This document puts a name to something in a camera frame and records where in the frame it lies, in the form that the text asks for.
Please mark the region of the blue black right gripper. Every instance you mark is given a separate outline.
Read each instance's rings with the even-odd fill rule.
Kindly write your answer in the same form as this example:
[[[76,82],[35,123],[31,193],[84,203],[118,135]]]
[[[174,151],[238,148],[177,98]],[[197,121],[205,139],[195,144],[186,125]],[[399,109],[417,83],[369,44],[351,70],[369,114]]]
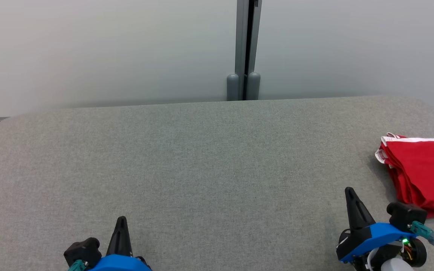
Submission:
[[[414,233],[401,231],[389,223],[376,223],[352,187],[345,188],[345,199],[350,230],[341,233],[336,246],[336,255],[340,262],[350,263],[388,243],[401,241],[403,238],[415,238]]]

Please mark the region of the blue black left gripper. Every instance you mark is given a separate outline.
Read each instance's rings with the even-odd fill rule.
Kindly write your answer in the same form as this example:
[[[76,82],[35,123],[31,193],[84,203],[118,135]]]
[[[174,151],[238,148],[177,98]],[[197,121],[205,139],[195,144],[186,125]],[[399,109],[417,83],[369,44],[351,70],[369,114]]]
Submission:
[[[121,254],[119,243],[121,235]],[[117,218],[114,231],[107,247],[106,257],[100,259],[98,264],[89,271],[152,271],[142,257],[132,257],[131,238],[128,222],[125,216]]]

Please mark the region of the red garment with white hem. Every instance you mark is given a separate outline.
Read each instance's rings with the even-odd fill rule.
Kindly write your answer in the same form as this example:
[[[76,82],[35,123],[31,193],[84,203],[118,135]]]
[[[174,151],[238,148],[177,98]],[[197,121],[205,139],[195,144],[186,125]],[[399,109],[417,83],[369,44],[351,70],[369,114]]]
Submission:
[[[413,204],[434,217],[434,138],[381,137],[376,159],[386,165],[403,204]]]

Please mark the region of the grey cylinder post foot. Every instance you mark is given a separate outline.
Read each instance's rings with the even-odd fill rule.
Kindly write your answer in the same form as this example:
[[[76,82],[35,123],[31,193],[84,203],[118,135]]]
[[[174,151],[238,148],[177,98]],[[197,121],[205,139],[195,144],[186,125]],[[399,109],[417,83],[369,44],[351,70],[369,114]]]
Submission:
[[[249,73],[246,85],[246,100],[258,100],[260,94],[261,75],[257,72]]]
[[[227,101],[238,101],[239,99],[239,76],[229,74],[227,76]]]

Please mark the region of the grey partition post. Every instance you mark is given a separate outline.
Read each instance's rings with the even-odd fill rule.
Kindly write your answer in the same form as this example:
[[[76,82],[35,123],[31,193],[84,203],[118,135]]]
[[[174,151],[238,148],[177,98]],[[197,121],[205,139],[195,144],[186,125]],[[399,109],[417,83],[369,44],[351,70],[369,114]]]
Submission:
[[[239,76],[239,100],[246,100],[249,73],[255,72],[263,0],[237,0],[235,67]]]

